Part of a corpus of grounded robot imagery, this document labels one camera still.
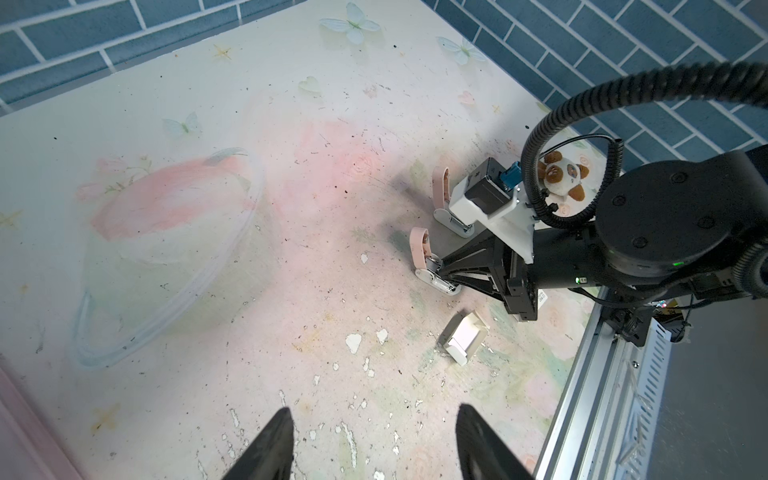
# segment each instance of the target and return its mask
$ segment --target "coiled cable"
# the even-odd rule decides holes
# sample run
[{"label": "coiled cable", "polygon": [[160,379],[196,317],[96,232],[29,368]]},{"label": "coiled cable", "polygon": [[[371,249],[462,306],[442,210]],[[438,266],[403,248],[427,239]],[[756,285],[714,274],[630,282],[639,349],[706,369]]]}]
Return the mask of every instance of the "coiled cable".
[{"label": "coiled cable", "polygon": [[768,261],[768,235],[747,247],[731,268],[733,283],[736,287],[758,298],[768,298],[768,285],[762,274],[766,261]]},{"label": "coiled cable", "polygon": [[621,174],[624,144],[617,139],[608,145],[605,174],[594,199],[571,217],[554,215],[538,185],[536,162],[541,149],[559,131],[579,120],[616,108],[686,97],[768,108],[768,64],[711,62],[665,67],[608,81],[568,99],[538,122],[523,147],[520,160],[523,185],[535,216],[550,227],[579,227],[594,216],[603,191]]}]

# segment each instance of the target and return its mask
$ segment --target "blue tile wall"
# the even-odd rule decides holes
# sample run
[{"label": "blue tile wall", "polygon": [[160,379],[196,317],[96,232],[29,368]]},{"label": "blue tile wall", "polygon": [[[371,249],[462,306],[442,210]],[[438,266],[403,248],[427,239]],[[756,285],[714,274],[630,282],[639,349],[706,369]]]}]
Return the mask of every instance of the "blue tile wall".
[{"label": "blue tile wall", "polygon": [[[300,1],[202,0],[201,9],[198,0],[136,0],[136,8],[129,0],[91,7],[88,0],[0,0],[0,107],[8,113],[46,89]],[[422,1],[550,108],[624,74],[768,61],[766,0]],[[669,101],[606,112],[574,128],[625,139],[631,169],[765,144],[768,114]]]},{"label": "blue tile wall", "polygon": [[69,2],[67,0],[35,0],[34,2],[29,0],[2,0],[0,25],[52,12],[60,8],[67,8],[68,6]]},{"label": "blue tile wall", "polygon": [[0,34],[0,75],[37,63],[15,31]]},{"label": "blue tile wall", "polygon": [[131,60],[166,45],[172,45],[186,38],[194,37],[230,22],[237,22],[236,7],[225,8],[210,15],[205,15],[204,17],[199,17],[174,27],[165,28],[135,40],[126,41],[125,43],[107,48],[106,52],[112,63],[117,65],[118,63]]},{"label": "blue tile wall", "polygon": [[147,27],[200,11],[197,0],[136,0]]},{"label": "blue tile wall", "polygon": [[60,57],[141,30],[131,3],[118,2],[22,28],[45,58]]},{"label": "blue tile wall", "polygon": [[0,98],[8,103],[57,87],[67,81],[105,70],[107,64],[98,53],[91,53],[75,60],[66,61],[45,70],[0,84]]},{"label": "blue tile wall", "polygon": [[[109,74],[126,61],[195,35],[303,1],[0,0],[0,112],[8,114],[36,101],[28,99],[33,95],[97,72],[89,78]],[[458,6],[454,10],[466,17]],[[474,24],[474,38],[479,25],[466,18]],[[511,25],[506,18],[498,21]]]},{"label": "blue tile wall", "polygon": [[[766,0],[423,1],[469,41],[476,37],[480,50],[549,108],[597,84],[668,65],[768,62]],[[667,101],[605,112],[574,129],[622,137],[624,169],[632,170],[768,143],[768,111]]]}]

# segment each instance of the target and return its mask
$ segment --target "table surface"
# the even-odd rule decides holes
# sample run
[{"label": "table surface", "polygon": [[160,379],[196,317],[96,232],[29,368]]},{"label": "table surface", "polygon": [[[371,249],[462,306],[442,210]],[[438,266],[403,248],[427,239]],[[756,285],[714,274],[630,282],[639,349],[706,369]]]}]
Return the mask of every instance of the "table surface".
[{"label": "table surface", "polygon": [[[219,477],[281,406],[296,478],[459,478],[462,402],[535,465],[592,303],[518,323],[407,236],[460,246],[433,167],[511,164],[548,109],[421,2],[358,5],[361,45],[309,0],[0,118],[0,361],[85,478]],[[461,367],[435,341],[473,310]]]}]

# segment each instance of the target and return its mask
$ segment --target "stuffed toy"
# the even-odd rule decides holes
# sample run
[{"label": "stuffed toy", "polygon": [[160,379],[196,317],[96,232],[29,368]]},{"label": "stuffed toy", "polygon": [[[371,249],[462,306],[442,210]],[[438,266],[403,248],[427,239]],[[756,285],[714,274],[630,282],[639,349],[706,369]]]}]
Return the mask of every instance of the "stuffed toy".
[{"label": "stuffed toy", "polygon": [[544,186],[555,195],[568,195],[577,202],[584,199],[584,188],[581,179],[589,175],[589,169],[584,165],[575,164],[559,151],[553,151],[544,156],[544,161],[538,162],[538,179],[544,181]]}]

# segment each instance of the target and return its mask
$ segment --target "black cable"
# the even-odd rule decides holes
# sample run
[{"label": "black cable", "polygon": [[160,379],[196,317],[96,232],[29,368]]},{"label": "black cable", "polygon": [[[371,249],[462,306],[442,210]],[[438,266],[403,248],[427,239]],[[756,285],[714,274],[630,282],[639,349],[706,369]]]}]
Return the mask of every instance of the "black cable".
[{"label": "black cable", "polygon": [[539,158],[544,158],[547,156],[548,153],[553,152],[557,150],[560,147],[563,147],[568,144],[572,144],[575,141],[579,140],[585,140],[587,138],[604,138],[605,140],[608,140],[609,142],[615,142],[616,139],[609,136],[609,135],[603,135],[603,134],[586,134],[586,135],[579,135],[578,137],[568,138],[566,141],[562,141],[559,144],[555,145],[554,147],[548,148],[546,151],[541,152],[541,155],[539,155]]},{"label": "black cable", "polygon": [[578,293],[579,295],[584,295],[589,299],[592,299],[595,303],[602,305],[602,306],[609,306],[610,308],[632,308],[634,306],[643,306],[648,302],[653,302],[656,298],[658,298],[658,295],[655,295],[654,298],[646,298],[642,300],[634,300],[632,302],[611,302],[610,300],[603,300],[602,298],[597,298],[596,296],[589,293],[587,290],[584,290],[581,287],[578,288],[569,288],[569,290],[573,293]]},{"label": "black cable", "polygon": [[665,308],[668,308],[670,310],[693,310],[696,308],[701,308],[703,306],[712,305],[713,303],[715,303],[714,300],[701,300],[700,302],[691,303],[690,305],[667,306]]},{"label": "black cable", "polygon": [[571,217],[555,215],[538,186],[537,162],[541,149],[559,131],[579,120],[616,108],[687,97],[768,108],[768,64],[711,62],[665,67],[608,81],[568,99],[536,125],[523,147],[520,168],[525,193],[535,216],[550,227],[579,227],[594,216],[605,188],[621,174],[624,143],[616,139],[608,144],[605,175],[590,204]]}]

